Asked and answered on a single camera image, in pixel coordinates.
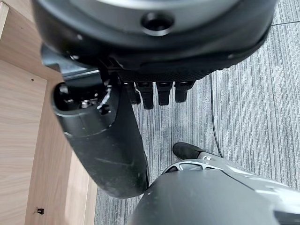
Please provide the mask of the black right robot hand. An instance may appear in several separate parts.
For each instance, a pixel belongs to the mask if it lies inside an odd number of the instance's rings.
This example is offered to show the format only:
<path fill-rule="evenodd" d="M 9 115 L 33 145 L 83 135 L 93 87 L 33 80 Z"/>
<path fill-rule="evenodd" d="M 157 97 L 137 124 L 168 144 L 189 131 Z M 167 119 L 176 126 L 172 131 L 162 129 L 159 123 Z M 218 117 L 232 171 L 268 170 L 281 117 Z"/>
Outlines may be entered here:
<path fill-rule="evenodd" d="M 51 105 L 64 136 L 108 195 L 149 186 L 132 105 L 185 102 L 194 83 L 264 43 L 274 0 L 34 0 L 43 64 L 61 74 Z"/>

